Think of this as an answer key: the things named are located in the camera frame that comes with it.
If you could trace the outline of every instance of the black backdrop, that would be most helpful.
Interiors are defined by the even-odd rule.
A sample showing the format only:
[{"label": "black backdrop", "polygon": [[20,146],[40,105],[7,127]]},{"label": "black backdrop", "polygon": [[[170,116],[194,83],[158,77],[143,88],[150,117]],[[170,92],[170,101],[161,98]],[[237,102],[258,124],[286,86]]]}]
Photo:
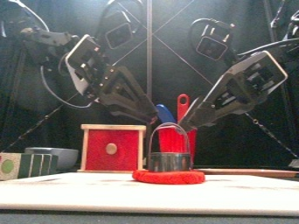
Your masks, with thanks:
[{"label": "black backdrop", "polygon": [[[52,32],[70,32],[80,37],[86,33],[95,34],[100,12],[107,3],[104,0],[23,2],[39,14]],[[154,104],[165,104],[175,116],[178,95],[186,93],[193,100],[199,95],[206,95],[227,69],[223,62],[214,62],[193,51],[187,39],[193,21],[198,18],[215,18],[235,24],[233,45],[237,52],[243,53],[273,41],[266,3],[270,3],[274,16],[281,4],[278,0],[153,0],[153,100]],[[125,2],[125,6],[133,11],[137,10],[131,3]],[[287,1],[277,29],[279,40],[286,35],[289,19],[298,9],[299,3]],[[146,35],[147,30],[143,28],[127,45],[115,51],[107,51],[111,63],[129,67],[145,91],[147,91]],[[18,137],[60,106],[60,103],[44,90],[39,67],[34,64],[24,47],[14,39],[0,39],[0,57],[2,151],[23,152],[30,146],[80,150],[83,123],[142,124],[129,118],[114,117],[102,105],[94,105],[84,111],[62,107],[44,124],[14,147],[10,147]],[[299,154],[297,64],[286,65],[286,70],[290,74],[286,83],[290,105],[286,105],[286,96],[279,89],[250,114]],[[47,78],[51,87],[64,99],[76,93],[67,74],[48,73]],[[72,103],[84,105],[86,101],[82,97],[76,97]],[[294,158],[245,115],[230,115],[219,120],[218,125],[201,128],[197,144],[197,165],[285,166]]]}]

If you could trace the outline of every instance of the red box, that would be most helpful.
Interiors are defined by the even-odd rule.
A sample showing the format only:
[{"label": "red box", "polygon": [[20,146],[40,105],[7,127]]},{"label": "red box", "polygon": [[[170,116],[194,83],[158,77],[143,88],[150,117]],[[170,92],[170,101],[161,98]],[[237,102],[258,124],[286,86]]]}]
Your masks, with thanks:
[{"label": "red box", "polygon": [[79,172],[131,172],[143,169],[146,126],[82,124]]}]

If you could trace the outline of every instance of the blue handle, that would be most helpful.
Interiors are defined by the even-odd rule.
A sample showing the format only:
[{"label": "blue handle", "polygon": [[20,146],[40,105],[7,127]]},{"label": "blue handle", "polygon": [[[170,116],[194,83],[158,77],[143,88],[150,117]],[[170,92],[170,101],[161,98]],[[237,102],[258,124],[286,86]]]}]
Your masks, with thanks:
[{"label": "blue handle", "polygon": [[158,109],[158,117],[162,120],[162,122],[177,123],[170,109],[163,104],[158,104],[155,107]]}]

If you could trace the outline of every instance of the red handle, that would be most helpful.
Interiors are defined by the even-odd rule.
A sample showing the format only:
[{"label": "red handle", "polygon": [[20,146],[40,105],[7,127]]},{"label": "red handle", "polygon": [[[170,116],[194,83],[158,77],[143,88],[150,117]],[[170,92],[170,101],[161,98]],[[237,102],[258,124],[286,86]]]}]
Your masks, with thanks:
[{"label": "red handle", "polygon": [[183,119],[183,116],[190,108],[190,96],[181,94],[178,97],[178,122]]}]

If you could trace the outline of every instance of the red cloth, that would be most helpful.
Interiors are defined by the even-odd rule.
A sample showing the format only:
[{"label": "red cloth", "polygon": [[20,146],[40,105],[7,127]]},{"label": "red cloth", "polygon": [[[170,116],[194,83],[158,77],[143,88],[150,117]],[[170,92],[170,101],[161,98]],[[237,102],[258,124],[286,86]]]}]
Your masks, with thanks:
[{"label": "red cloth", "polygon": [[165,185],[194,185],[205,182],[205,173],[201,171],[134,171],[134,179],[141,182]]}]

